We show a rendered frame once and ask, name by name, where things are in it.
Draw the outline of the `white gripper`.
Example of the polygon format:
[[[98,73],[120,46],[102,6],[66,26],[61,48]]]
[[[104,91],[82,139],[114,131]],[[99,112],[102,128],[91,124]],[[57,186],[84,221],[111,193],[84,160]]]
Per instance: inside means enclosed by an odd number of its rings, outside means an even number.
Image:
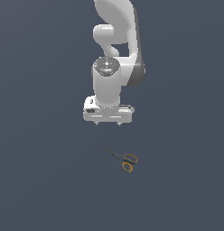
[[[134,112],[135,108],[130,105],[100,107],[96,103],[95,96],[90,96],[84,102],[83,119],[94,122],[96,125],[99,125],[101,122],[113,122],[120,126],[122,123],[131,123]]]

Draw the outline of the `orange handled scissors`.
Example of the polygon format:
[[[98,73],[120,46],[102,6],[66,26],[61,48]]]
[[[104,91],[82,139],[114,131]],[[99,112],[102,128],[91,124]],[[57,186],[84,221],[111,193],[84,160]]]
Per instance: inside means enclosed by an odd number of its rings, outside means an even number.
[[[106,148],[102,148],[102,150],[116,157],[120,161],[121,166],[125,172],[133,171],[133,165],[137,163],[137,158],[133,154],[121,155],[119,153],[112,152]]]

